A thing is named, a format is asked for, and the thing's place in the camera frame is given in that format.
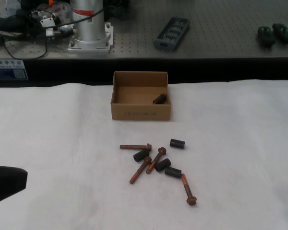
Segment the silver cylinder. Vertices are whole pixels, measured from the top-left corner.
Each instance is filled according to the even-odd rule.
[[[93,11],[98,12],[103,8],[102,0],[71,0],[73,10],[73,20],[88,17],[86,15]],[[79,42],[96,42],[106,38],[105,19],[101,12],[99,15],[84,22],[76,23],[74,25],[76,34],[75,40]]]

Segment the gray surface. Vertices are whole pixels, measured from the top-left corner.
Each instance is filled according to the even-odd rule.
[[[4,5],[0,5],[0,14]],[[153,40],[172,16],[191,20],[175,52],[162,52]],[[115,44],[109,55],[68,54],[68,41],[49,43],[46,58],[247,58],[288,57],[288,46],[261,49],[256,40],[259,26],[284,23],[288,27],[288,0],[131,0],[127,21],[111,19]],[[8,42],[20,58],[39,56],[42,43]],[[0,48],[0,58],[8,58]]]

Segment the metal base plate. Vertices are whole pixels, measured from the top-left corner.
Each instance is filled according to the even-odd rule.
[[[104,39],[102,43],[98,44],[90,44],[84,45],[81,42],[77,42],[76,40],[71,40],[69,42],[68,51],[69,52],[110,52],[111,47],[113,47],[114,43],[114,28],[111,26],[111,23],[105,23],[105,30],[107,34],[107,38]]]

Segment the sticker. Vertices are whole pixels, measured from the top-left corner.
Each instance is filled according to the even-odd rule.
[[[28,80],[24,62],[21,60],[0,60],[0,80]]]
[[[83,18],[87,18],[89,16],[93,16],[94,11],[83,11],[83,10],[72,10],[72,17],[74,21],[81,20]],[[87,22],[93,23],[93,18],[88,19]]]

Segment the rusty bolt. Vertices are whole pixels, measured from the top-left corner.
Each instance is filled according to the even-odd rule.
[[[187,199],[187,203],[189,205],[195,205],[196,204],[196,197],[194,197],[192,195],[192,192],[191,192],[191,189],[189,187],[189,184],[188,184],[188,181],[187,181],[187,178],[185,176],[185,174],[181,174],[181,180],[182,180],[182,183],[183,183],[183,186],[184,186],[184,189],[186,190],[186,193],[187,193],[187,196],[188,196],[188,199]]]
[[[120,149],[122,150],[152,150],[152,145],[148,144],[147,145],[120,145]]]
[[[141,166],[139,167],[139,169],[136,171],[136,173],[133,175],[133,177],[130,179],[129,182],[133,184],[136,181],[136,179],[138,179],[141,172],[145,169],[146,165],[151,163],[152,163],[151,157],[145,157],[144,162],[141,164]]]
[[[152,172],[152,170],[154,169],[155,165],[158,163],[159,159],[161,158],[162,155],[165,155],[167,153],[167,150],[164,147],[161,147],[158,149],[158,154],[156,155],[156,157],[154,158],[152,164],[148,167],[148,169],[146,170],[147,174],[150,174]]]

